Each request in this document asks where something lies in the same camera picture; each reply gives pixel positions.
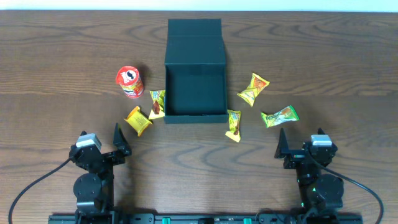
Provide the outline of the yellow Apollo cake packet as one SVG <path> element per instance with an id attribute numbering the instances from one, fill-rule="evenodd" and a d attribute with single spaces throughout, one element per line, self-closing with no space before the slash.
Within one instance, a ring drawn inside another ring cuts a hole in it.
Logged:
<path id="1" fill-rule="evenodd" d="M 164 117 L 165 90 L 150 91 L 150 96 L 152 98 L 153 104 L 152 104 L 152 109 L 150 111 L 149 119 L 157 119 Z"/>
<path id="2" fill-rule="evenodd" d="M 228 110 L 228 123 L 229 130 L 225 133 L 227 137 L 234 140 L 235 142 L 240 142 L 241 136 L 239 132 L 239 125 L 241 120 L 241 112 Z"/>

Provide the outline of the red Pringles can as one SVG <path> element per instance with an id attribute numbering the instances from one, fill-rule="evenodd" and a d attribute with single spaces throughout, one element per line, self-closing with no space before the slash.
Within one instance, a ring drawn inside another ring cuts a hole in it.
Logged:
<path id="1" fill-rule="evenodd" d="M 139 98 L 144 93 L 144 84 L 136 67 L 123 66 L 120 68 L 115 82 L 129 98 Z"/>

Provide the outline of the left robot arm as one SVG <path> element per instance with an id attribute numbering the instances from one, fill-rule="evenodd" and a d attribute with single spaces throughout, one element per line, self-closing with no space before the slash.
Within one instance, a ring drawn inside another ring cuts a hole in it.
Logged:
<path id="1" fill-rule="evenodd" d="M 119 124 L 115 125 L 114 151 L 102 153 L 95 133 L 83 131 L 69 152 L 70 160 L 87 171 L 74 183 L 76 223 L 124 223 L 123 213 L 114 207 L 114 166 L 132 154 Z"/>

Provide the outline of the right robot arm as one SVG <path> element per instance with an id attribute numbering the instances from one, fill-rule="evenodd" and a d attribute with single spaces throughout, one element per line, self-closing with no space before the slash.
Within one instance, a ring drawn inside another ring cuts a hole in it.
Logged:
<path id="1" fill-rule="evenodd" d="M 274 157 L 283 159 L 284 169 L 294 169 L 297 175 L 302 214 L 297 223 L 338 223 L 337 210 L 343 206 L 343 180 L 332 174 L 322 174 L 338 148 L 322 129 L 304 142 L 301 149 L 290 149 L 284 129 L 280 130 Z"/>

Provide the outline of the green pandan cake packet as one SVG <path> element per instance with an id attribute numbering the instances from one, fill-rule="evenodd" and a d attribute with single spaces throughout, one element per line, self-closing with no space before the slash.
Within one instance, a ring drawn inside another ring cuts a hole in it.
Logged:
<path id="1" fill-rule="evenodd" d="M 300 118 L 292 105 L 274 113 L 265 114 L 261 113 L 261 118 L 266 125 L 266 128 L 280 125 L 288 121 L 299 121 Z"/>

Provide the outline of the yellow orange snack packet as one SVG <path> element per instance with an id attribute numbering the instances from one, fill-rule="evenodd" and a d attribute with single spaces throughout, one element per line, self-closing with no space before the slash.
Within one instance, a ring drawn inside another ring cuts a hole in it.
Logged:
<path id="1" fill-rule="evenodd" d="M 256 73 L 252 73 L 252 78 L 248 87 L 237 95 L 253 107 L 255 99 L 265 87 L 269 86 L 269 84 L 270 81 L 265 80 Z"/>

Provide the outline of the black open gift box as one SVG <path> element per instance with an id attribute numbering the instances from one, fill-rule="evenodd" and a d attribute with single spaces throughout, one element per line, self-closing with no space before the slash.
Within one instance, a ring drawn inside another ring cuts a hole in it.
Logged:
<path id="1" fill-rule="evenodd" d="M 226 123 L 226 54 L 221 19 L 169 19 L 165 122 Z"/>

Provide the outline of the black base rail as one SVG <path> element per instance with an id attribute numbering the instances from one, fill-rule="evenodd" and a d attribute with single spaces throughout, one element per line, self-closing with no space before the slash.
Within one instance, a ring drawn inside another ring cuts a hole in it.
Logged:
<path id="1" fill-rule="evenodd" d="M 301 223 L 299 216 L 289 214 L 260 213 L 258 215 L 154 215 L 136 213 L 120 215 L 110 213 L 86 217 L 83 215 L 51 215 L 49 224 L 283 224 Z"/>

